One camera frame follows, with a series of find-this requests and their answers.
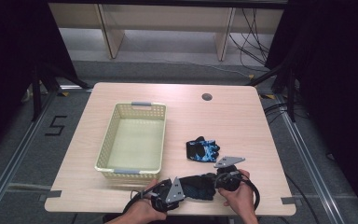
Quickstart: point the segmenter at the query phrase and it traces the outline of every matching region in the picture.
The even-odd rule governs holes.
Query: table
[[[212,100],[205,101],[202,94]],[[213,163],[186,158],[186,141],[203,135],[216,140],[220,156],[245,157],[237,164],[247,170],[258,187],[259,216],[291,216],[294,204],[257,92],[253,87],[98,83],[95,85],[74,137],[47,198],[49,212],[121,213],[130,199],[129,190],[117,189],[94,169],[109,118],[118,102],[156,102],[167,106],[167,122],[160,180],[214,173]],[[212,202],[185,200],[170,215],[231,216],[218,193]]]

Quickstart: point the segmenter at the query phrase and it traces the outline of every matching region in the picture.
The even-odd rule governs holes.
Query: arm
[[[249,177],[249,172],[244,170],[240,170],[240,172]],[[241,182],[235,191],[219,189],[219,193],[227,200],[223,205],[230,206],[231,209],[241,217],[245,224],[258,223],[255,215],[254,194],[249,186]]]
[[[157,182],[156,179],[152,180],[146,188],[155,186]],[[142,199],[134,203],[125,214],[106,224],[146,224],[151,221],[165,220],[166,217],[166,213],[160,213],[152,207],[150,200]]]

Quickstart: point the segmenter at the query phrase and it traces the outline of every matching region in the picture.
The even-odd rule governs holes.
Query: glove
[[[194,141],[186,142],[187,158],[193,161],[216,162],[216,158],[219,156],[217,152],[219,149],[220,146],[214,140],[205,141],[203,136]]]
[[[192,175],[180,178],[185,196],[204,201],[213,200],[216,190],[214,189],[212,175],[214,174]]]

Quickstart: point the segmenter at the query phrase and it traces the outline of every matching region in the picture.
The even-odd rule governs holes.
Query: blue glove
[[[216,162],[216,158],[219,156],[217,152],[219,149],[220,146],[214,140],[205,141],[203,136],[194,141],[186,142],[187,158],[193,161]]]

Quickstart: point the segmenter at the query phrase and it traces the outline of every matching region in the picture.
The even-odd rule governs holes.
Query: basket
[[[116,104],[95,169],[127,184],[158,178],[166,111],[166,105],[159,103]]]

